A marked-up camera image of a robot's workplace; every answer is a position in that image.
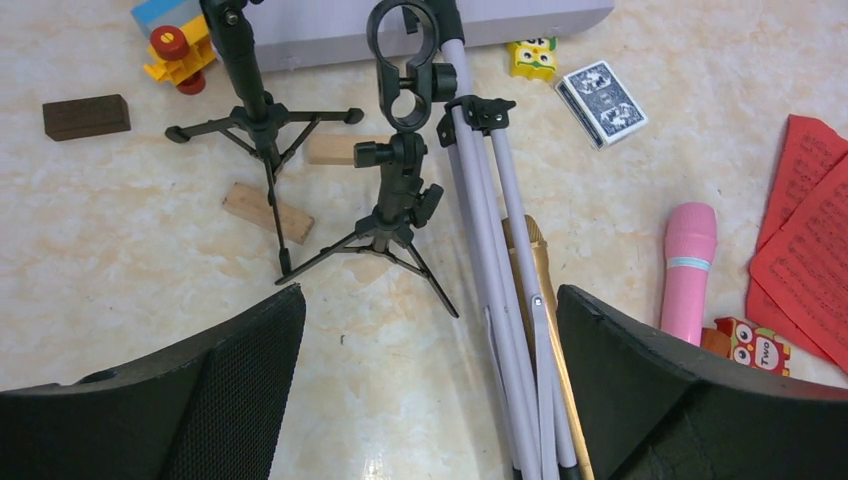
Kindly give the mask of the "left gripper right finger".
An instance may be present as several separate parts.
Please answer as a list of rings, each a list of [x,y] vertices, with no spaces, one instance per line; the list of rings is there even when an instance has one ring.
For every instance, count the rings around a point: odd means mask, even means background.
[[[574,285],[557,322],[599,479],[843,479],[847,393],[737,364]]]

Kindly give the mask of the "gold microphone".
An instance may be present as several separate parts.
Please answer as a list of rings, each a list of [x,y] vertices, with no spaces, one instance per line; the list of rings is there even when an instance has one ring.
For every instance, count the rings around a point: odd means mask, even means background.
[[[536,222],[525,216],[528,240],[537,272],[541,297],[548,323],[548,337],[556,366],[554,392],[554,428],[558,436],[556,449],[562,479],[593,479],[595,477],[588,447],[577,412],[569,373],[562,351],[557,325],[557,300],[550,278],[548,245]]]

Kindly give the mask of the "black tall microphone tripod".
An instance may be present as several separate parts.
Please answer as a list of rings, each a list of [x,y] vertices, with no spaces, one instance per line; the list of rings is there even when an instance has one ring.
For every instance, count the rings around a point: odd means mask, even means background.
[[[423,28],[418,53],[406,62],[405,74],[383,54],[378,29],[384,17],[401,8],[407,30]],[[434,1],[381,1],[367,20],[366,39],[376,60],[379,106],[396,133],[386,143],[359,142],[353,147],[356,168],[378,167],[381,179],[372,213],[355,224],[354,231],[325,247],[276,283],[280,286],[337,253],[372,254],[401,265],[426,279],[447,309],[457,318],[457,309],[413,245],[415,228],[424,227],[433,216],[444,190],[437,184],[423,189],[421,169],[428,147],[419,130],[430,118],[432,105],[454,98],[455,68],[436,63],[443,32]]]

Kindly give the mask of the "pink microphone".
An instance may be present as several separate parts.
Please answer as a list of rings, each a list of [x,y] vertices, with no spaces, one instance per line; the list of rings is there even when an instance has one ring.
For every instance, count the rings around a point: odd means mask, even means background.
[[[716,249],[717,220],[711,206],[688,202],[672,211],[664,238],[660,327],[695,346],[701,343],[708,277]]]

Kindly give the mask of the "red sheet music page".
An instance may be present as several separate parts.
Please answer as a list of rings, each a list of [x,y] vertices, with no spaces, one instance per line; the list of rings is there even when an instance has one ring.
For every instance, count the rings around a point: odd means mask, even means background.
[[[847,155],[847,140],[823,121],[801,115],[787,117],[782,151],[756,242],[761,250],[796,208]],[[800,327],[794,325],[752,279],[745,301],[747,318],[775,331],[793,345],[830,361],[831,358]]]
[[[847,161],[815,186],[755,255],[750,273],[778,308],[847,369]]]

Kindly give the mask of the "lilac music stand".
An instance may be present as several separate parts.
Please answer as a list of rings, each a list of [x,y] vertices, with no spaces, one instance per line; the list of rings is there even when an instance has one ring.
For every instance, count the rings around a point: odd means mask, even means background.
[[[434,61],[452,65],[457,74],[454,98],[435,103],[445,109],[437,133],[451,161],[467,230],[513,475],[562,479],[554,428],[556,366],[506,134],[513,102],[474,94],[458,7],[453,1],[434,2],[443,28]],[[401,8],[382,20],[381,51],[401,74],[420,50],[422,33],[419,24],[407,30]]]

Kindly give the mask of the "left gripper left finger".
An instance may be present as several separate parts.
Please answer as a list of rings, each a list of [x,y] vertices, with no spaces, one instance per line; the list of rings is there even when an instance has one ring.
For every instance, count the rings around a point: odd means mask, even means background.
[[[1,395],[5,479],[265,479],[306,320],[289,286],[76,383]]]

